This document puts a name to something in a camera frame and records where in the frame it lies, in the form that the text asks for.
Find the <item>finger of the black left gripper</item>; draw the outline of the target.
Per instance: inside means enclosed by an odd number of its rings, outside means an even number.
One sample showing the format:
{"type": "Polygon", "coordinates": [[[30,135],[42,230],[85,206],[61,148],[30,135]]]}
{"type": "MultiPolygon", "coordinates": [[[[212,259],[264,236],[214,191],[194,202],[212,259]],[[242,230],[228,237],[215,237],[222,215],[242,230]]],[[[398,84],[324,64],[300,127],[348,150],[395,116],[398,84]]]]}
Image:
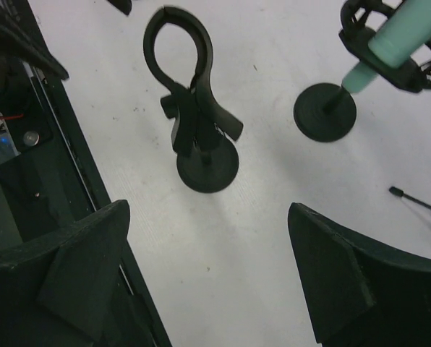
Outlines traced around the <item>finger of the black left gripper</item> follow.
{"type": "Polygon", "coordinates": [[[108,3],[124,15],[129,15],[132,11],[132,0],[108,0],[108,3]]]}

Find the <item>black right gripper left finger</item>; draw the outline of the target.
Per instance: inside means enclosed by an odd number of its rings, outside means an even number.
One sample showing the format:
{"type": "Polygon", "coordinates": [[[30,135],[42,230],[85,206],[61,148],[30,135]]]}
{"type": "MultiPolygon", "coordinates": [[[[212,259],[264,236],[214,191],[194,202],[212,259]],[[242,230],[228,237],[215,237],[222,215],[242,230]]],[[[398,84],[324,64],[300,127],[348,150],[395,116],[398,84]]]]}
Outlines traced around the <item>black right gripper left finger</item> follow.
{"type": "Polygon", "coordinates": [[[117,200],[0,251],[0,346],[93,346],[103,333],[130,222],[117,200]]]}

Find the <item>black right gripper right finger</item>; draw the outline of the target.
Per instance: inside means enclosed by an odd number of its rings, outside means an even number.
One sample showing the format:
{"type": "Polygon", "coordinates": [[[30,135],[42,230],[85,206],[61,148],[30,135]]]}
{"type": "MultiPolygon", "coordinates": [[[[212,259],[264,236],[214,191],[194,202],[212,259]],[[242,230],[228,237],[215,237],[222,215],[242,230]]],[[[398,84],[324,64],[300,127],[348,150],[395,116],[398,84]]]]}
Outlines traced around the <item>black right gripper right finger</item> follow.
{"type": "Polygon", "coordinates": [[[321,346],[431,346],[431,259],[293,203],[288,229],[321,346]]]}

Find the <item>black clip microphone stand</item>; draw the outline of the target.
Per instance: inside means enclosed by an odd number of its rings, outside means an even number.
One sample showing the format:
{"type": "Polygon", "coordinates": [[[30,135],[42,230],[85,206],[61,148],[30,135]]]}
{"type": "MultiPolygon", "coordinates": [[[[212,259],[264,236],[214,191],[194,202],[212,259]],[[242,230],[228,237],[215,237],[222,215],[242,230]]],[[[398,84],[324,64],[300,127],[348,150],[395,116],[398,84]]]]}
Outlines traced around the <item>black clip microphone stand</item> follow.
{"type": "Polygon", "coordinates": [[[174,120],[171,142],[181,180],[200,193],[225,189],[239,169],[234,142],[240,138],[244,125],[220,106],[213,95],[210,86],[213,45],[207,30],[190,12],[164,6],[151,17],[142,43],[148,69],[169,91],[160,103],[166,117],[174,120]],[[168,76],[155,57],[156,38],[167,24],[186,31],[197,49],[195,73],[189,87],[168,76]]]}

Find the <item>black shock mount stand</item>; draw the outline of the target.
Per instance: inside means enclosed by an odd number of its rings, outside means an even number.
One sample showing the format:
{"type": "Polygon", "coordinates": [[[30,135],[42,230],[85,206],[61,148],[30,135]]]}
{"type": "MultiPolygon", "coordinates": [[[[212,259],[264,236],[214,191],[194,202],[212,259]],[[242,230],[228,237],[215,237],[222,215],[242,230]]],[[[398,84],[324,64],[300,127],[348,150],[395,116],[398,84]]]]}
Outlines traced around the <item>black shock mount stand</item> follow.
{"type": "Polygon", "coordinates": [[[296,99],[293,116],[299,130],[317,142],[335,142],[345,137],[357,119],[352,96],[342,86],[318,83],[296,99]]]}

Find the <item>mint green microphone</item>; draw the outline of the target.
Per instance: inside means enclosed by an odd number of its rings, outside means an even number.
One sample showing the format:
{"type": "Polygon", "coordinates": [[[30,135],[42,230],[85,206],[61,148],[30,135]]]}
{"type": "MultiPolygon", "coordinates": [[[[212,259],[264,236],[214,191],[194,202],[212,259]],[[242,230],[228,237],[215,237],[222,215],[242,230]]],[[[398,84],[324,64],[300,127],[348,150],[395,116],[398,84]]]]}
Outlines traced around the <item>mint green microphone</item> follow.
{"type": "Polygon", "coordinates": [[[410,93],[431,90],[431,1],[345,1],[339,38],[359,63],[343,78],[349,93],[381,76],[410,93]]]}

